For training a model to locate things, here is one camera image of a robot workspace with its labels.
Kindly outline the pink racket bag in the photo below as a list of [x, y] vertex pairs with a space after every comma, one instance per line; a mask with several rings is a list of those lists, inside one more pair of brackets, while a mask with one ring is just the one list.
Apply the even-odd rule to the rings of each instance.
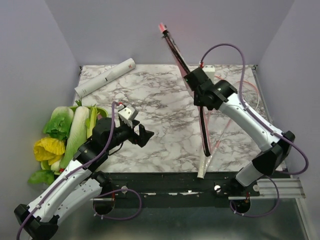
[[[163, 23], [160, 23], [158, 27], [160, 32], [162, 33], [162, 38], [166, 41], [171, 51], [171, 54], [175, 60], [175, 63], [178, 66], [184, 85], [189, 95], [194, 96], [194, 92], [191, 90], [191, 88], [187, 84], [187, 81], [185, 80], [185, 76], [191, 72], [189, 66], [182, 57], [182, 54], [178, 46], [176, 45], [174, 39], [172, 38], [167, 26]], [[212, 112], [205, 112], [204, 108], [200, 106], [197, 109], [199, 112], [198, 121], [202, 139], [202, 153], [197, 171], [197, 177], [203, 179], [211, 161], [213, 160], [213, 156], [220, 145], [221, 139], [218, 139], [215, 144], [211, 144], [208, 124]]]

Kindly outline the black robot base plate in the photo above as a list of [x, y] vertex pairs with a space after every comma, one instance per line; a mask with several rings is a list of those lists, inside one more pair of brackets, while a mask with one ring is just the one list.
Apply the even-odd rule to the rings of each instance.
[[230, 199], [244, 200], [258, 197], [257, 182], [248, 187], [235, 186], [235, 172], [208, 172], [198, 178], [195, 172], [135, 172], [106, 173], [102, 193], [117, 191], [114, 200], [109, 195], [98, 200], [113, 203], [119, 209], [144, 208], [225, 208]]

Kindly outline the white shuttlecock tube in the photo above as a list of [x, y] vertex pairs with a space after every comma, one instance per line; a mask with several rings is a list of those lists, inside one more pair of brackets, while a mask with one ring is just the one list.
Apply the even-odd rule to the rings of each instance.
[[114, 80], [122, 77], [128, 72], [136, 68], [136, 63], [132, 58], [129, 58], [109, 70], [91, 78], [83, 84], [77, 86], [74, 90], [80, 98], [83, 98], [101, 87], [113, 82]]

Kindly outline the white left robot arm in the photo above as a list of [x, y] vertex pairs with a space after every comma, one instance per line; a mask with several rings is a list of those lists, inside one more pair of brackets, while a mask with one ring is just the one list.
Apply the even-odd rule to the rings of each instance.
[[91, 198], [104, 198], [112, 189], [111, 180], [97, 168], [108, 159], [109, 151], [125, 141], [144, 147], [154, 132], [138, 120], [132, 125], [112, 118], [98, 120], [92, 136], [78, 149], [58, 178], [29, 204], [19, 204], [14, 214], [20, 224], [17, 238], [26, 231], [33, 240], [49, 240], [61, 223]]

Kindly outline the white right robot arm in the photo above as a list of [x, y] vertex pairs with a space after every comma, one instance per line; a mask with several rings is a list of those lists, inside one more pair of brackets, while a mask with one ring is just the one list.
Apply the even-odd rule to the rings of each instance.
[[260, 153], [236, 175], [230, 183], [230, 191], [241, 196], [248, 186], [263, 175], [272, 175], [289, 155], [295, 135], [282, 132], [246, 103], [241, 103], [237, 89], [226, 80], [213, 83], [202, 68], [188, 73], [184, 79], [194, 93], [194, 104], [208, 110], [218, 110], [238, 124], [257, 144]]

